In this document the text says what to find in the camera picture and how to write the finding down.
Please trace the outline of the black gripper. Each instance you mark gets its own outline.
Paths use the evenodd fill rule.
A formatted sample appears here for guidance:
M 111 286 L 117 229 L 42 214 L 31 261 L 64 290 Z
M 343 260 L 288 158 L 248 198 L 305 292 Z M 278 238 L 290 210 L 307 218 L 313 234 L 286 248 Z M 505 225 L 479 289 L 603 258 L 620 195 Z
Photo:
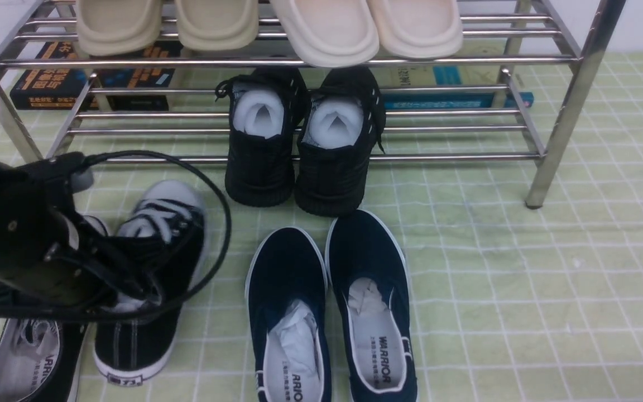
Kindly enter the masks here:
M 84 154 L 10 167 L 0 162 L 0 284 L 45 305 L 90 308 L 112 293 L 144 299 L 159 237 L 105 237 L 79 214 L 74 194 L 92 186 Z

